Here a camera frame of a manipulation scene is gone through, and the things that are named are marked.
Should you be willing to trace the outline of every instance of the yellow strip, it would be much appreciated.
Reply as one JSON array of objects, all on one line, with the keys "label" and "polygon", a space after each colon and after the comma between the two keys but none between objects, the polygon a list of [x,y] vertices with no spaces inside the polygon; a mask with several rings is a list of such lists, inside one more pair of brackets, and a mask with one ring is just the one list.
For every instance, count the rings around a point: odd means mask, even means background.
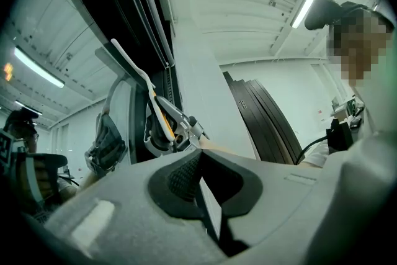
[{"label": "yellow strip", "polygon": [[164,113],[163,113],[161,110],[160,110],[160,112],[161,112],[161,115],[163,115],[163,119],[165,120],[165,122],[166,122],[166,124],[167,124],[169,133],[171,134],[171,136],[172,136],[173,138],[175,138],[174,132],[172,131],[172,128],[171,128],[171,126],[169,125],[169,122],[168,122],[166,116],[164,115]]}]

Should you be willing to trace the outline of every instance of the gray padded device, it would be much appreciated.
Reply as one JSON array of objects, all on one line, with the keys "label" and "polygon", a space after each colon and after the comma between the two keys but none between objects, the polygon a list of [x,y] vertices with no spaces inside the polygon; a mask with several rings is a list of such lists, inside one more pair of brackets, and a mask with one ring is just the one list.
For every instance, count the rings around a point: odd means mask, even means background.
[{"label": "gray padded device", "polygon": [[[175,153],[109,174],[57,210],[46,227],[109,264],[331,263],[386,202],[396,184],[396,158],[396,135],[387,134],[331,155],[323,169],[220,151]],[[199,214],[170,216],[184,205],[181,185],[194,189],[201,176],[223,209],[219,243],[206,234]],[[157,200],[150,184],[168,185],[169,200]],[[242,252],[233,254],[228,243]]]}]

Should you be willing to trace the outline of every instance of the curved dark panel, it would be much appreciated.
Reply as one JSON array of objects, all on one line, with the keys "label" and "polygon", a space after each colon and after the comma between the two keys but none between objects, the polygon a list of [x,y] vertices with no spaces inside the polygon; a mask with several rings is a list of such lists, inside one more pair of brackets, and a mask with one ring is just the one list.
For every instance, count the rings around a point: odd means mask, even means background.
[{"label": "curved dark panel", "polygon": [[229,154],[195,150],[184,158],[157,170],[149,180],[153,201],[172,217],[203,219],[194,204],[203,177],[227,219],[247,214],[263,190],[252,171],[227,160]]},{"label": "curved dark panel", "polygon": [[263,161],[296,164],[302,151],[295,133],[282,111],[258,81],[226,82]]}]

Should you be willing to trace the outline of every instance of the person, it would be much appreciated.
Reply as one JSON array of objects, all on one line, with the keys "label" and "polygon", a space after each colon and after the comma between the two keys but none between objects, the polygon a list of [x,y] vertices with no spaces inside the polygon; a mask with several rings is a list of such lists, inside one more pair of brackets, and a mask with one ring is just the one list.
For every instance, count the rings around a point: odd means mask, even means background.
[{"label": "person", "polygon": [[[9,133],[14,138],[23,139],[28,153],[37,152],[39,134],[33,124],[33,119],[36,118],[38,118],[38,115],[35,112],[23,107],[10,113],[3,128],[5,132]],[[38,208],[35,204],[29,187],[25,161],[21,162],[20,166],[17,168],[17,198],[24,212],[32,215],[36,220],[43,223],[60,204],[66,202],[76,194],[77,188],[59,177],[57,179],[58,193],[55,194],[51,187],[50,178],[43,161],[35,160],[34,166],[38,188],[47,204],[45,204],[43,208]],[[57,202],[51,200],[52,197],[58,194],[60,202],[59,200],[57,200]]]},{"label": "person", "polygon": [[[395,129],[392,105],[396,102],[390,100],[393,94],[387,94],[393,89],[395,72],[385,69],[382,72],[377,66],[379,62],[385,65],[386,56],[395,58],[392,22],[362,4],[348,1],[339,5],[335,0],[314,0],[305,27],[317,30],[325,25],[329,26],[329,61],[340,65],[342,78],[348,81],[355,97],[365,104],[358,139]],[[300,166],[322,168],[329,155],[327,141],[322,141]]]}]

